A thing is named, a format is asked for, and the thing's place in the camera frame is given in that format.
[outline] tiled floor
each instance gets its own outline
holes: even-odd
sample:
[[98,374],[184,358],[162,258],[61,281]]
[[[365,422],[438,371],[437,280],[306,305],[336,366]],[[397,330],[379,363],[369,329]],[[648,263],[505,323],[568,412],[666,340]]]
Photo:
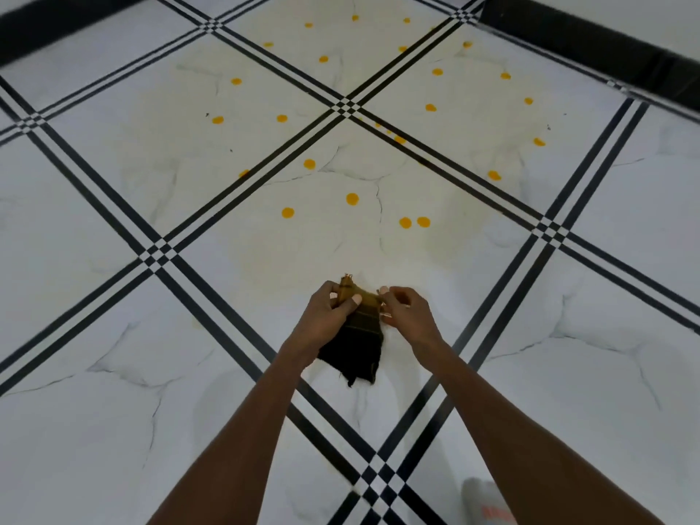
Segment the tiled floor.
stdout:
[[[3,523],[144,523],[346,272],[695,523],[700,125],[482,1],[148,0],[0,70]],[[260,523],[468,523],[489,471],[396,332],[373,386],[303,378]]]

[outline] checkered pattern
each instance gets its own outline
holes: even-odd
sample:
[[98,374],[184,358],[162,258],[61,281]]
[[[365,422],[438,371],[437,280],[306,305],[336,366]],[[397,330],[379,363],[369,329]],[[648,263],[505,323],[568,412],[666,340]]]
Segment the checkered pattern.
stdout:
[[152,247],[142,252],[139,258],[151,271],[156,272],[175,256],[177,252],[164,239],[159,239]]
[[469,11],[465,11],[464,9],[458,9],[455,12],[453,12],[450,17],[453,20],[459,20],[462,22],[462,24],[477,24],[479,22],[479,17],[476,15],[473,15]]
[[221,29],[222,27],[223,27],[223,24],[221,22],[219,22],[216,18],[212,18],[212,19],[208,20],[207,22],[204,22],[204,23],[199,25],[199,28],[208,34],[212,34],[215,31],[218,31],[219,29]]
[[533,229],[532,233],[538,238],[544,239],[553,247],[559,248],[561,244],[564,243],[568,230],[554,221],[550,221],[547,218],[542,218],[538,225]]
[[375,455],[355,483],[355,490],[382,518],[406,483],[378,455]]
[[347,99],[347,97],[344,97],[331,108],[338,114],[342,114],[345,117],[350,117],[358,110],[360,110],[360,105],[358,105],[357,103],[353,103],[352,101]]
[[620,90],[621,92],[627,92],[627,87],[622,86],[617,81],[613,81],[612,79],[610,79],[606,84],[610,88],[614,88],[615,90]]
[[41,127],[41,125],[44,125],[46,123],[46,120],[41,117],[41,114],[37,114],[35,112],[31,113],[29,116],[25,117],[23,120],[20,120],[16,123],[17,128],[22,131],[24,134],[35,130],[37,127]]

